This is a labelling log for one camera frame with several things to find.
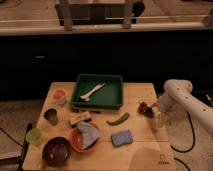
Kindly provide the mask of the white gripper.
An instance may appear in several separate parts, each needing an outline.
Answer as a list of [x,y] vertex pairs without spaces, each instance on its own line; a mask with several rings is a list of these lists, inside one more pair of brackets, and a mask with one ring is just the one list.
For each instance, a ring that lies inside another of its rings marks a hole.
[[157,126],[159,128],[162,128],[165,126],[165,123],[167,120],[167,116],[165,113],[170,111],[173,108],[174,104],[175,104],[175,100],[172,97],[170,97],[167,93],[163,93],[157,99],[157,107],[160,111],[157,117]]

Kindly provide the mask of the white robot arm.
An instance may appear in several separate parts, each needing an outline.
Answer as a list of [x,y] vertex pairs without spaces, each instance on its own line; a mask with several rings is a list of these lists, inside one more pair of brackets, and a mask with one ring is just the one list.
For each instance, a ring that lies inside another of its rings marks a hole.
[[164,93],[157,99],[161,112],[167,112],[178,103],[192,114],[208,133],[213,133],[213,109],[191,95],[193,85],[189,80],[169,79],[164,83]]

